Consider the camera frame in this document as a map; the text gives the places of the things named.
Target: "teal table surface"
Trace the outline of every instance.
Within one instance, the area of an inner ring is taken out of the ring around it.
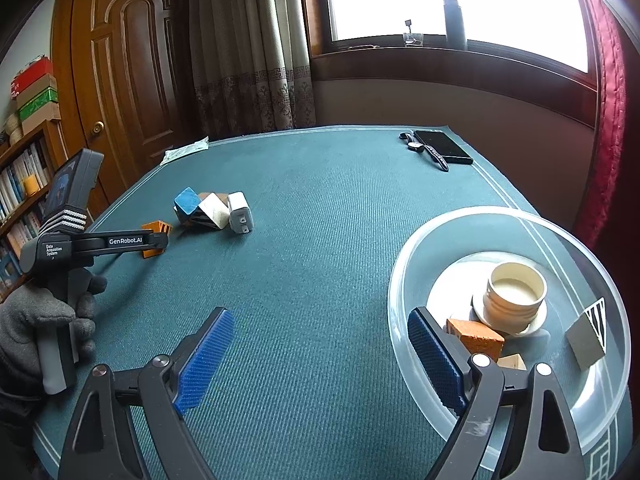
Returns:
[[[236,336],[186,423],[218,480],[422,479],[444,441],[414,403],[391,346],[386,314],[396,256],[422,224],[474,205],[535,212],[487,160],[440,171],[410,152],[406,127],[334,126],[212,142],[159,166],[92,230],[173,225],[164,254],[100,256],[97,352],[78,387],[52,397],[34,447],[57,476],[76,399],[91,366],[144,365],[170,352],[218,305]],[[255,221],[247,235],[188,230],[173,199],[242,191]],[[164,478],[141,408],[132,409],[149,472]],[[631,445],[631,407],[585,455],[590,479],[608,479]],[[489,478],[481,470],[478,478]]]

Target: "white wall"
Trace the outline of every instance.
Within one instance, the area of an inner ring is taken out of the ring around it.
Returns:
[[[51,20],[56,0],[44,0],[33,11],[0,63],[0,130],[15,111],[11,100],[11,81],[19,70],[40,54],[51,56]]]
[[[447,124],[542,216],[572,227],[591,163],[591,128],[523,101],[438,83],[319,81],[314,92],[319,125]]]

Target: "gloved hand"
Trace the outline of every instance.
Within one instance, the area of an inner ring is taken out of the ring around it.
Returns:
[[[74,324],[78,338],[78,355],[89,359],[94,355],[92,335],[95,323],[94,294],[103,292],[106,279],[94,276],[88,291],[80,296],[76,310],[53,297],[46,288],[33,282],[25,283],[13,291],[0,304],[0,365],[1,374],[12,376],[13,388],[5,384],[4,390],[17,395],[39,395],[42,392],[42,371],[35,341],[35,329],[44,326]]]

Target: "door panel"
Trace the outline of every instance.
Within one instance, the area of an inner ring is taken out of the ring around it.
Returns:
[[[177,105],[175,13],[174,0],[73,0],[78,115],[86,145],[105,155],[99,179],[109,202],[165,150],[196,137]]]

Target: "beige curtain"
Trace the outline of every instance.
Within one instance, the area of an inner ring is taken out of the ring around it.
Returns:
[[[315,126],[302,0],[190,0],[190,43],[210,139]]]

